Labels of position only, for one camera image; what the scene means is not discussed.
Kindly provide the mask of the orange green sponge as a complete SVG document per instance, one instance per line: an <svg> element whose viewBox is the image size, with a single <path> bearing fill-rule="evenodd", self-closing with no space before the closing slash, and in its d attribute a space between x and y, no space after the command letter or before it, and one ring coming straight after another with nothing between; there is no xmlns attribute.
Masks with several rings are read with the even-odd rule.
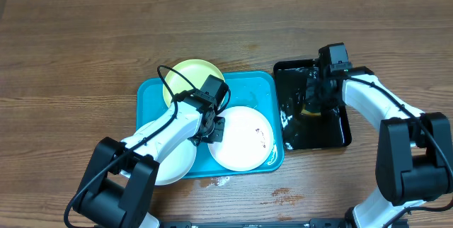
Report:
<svg viewBox="0 0 453 228"><path fill-rule="evenodd" d="M301 114L302 115L308 115L308 116L321 116L320 112L311 112L311 111L306 109L306 106L303 106Z"/></svg>

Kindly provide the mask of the pink white plate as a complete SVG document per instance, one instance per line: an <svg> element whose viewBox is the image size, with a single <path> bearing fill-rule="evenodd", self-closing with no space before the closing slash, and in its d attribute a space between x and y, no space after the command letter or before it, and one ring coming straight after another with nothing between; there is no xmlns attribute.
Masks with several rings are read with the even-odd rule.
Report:
<svg viewBox="0 0 453 228"><path fill-rule="evenodd" d="M270 156L274 147L273 129L268 119L246 106L227 108L220 142L208 145L210 154L222 167L231 171L251 171Z"/></svg>

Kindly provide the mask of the yellow plate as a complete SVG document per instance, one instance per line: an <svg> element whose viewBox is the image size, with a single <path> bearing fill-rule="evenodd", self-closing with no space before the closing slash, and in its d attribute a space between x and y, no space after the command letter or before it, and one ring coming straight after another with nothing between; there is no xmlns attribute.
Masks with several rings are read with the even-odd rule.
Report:
<svg viewBox="0 0 453 228"><path fill-rule="evenodd" d="M222 81L225 81L223 74L216 66L202 59L185 60L175 65L173 69L177 72L180 72L197 89L201 89L202 85L209 75L215 76ZM163 67L161 68L161 70L167 72L164 79L172 90L173 94L192 89L192 86L175 72L164 69Z"/></svg>

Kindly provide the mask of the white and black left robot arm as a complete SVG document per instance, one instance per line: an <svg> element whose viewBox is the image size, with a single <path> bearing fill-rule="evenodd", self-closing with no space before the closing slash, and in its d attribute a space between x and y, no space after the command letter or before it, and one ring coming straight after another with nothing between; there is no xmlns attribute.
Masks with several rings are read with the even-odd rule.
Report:
<svg viewBox="0 0 453 228"><path fill-rule="evenodd" d="M189 95L132 136L103 138L64 211L65 225L71 226L74 210L96 227L160 227L148 212L160 164L184 141L221 140L224 118L219 114L224 109L215 98Z"/></svg>

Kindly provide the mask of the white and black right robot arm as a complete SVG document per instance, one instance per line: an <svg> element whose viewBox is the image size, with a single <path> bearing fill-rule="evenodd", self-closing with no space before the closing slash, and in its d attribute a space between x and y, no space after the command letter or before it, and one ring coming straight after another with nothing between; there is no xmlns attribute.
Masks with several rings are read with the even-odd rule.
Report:
<svg viewBox="0 0 453 228"><path fill-rule="evenodd" d="M451 203L426 206L452 193L452 133L445 115L408 105L366 67L308 79L304 101L310 113L333 104L350 106L379 133L377 187L347 211L345 227L403 227L405 214L452 209Z"/></svg>

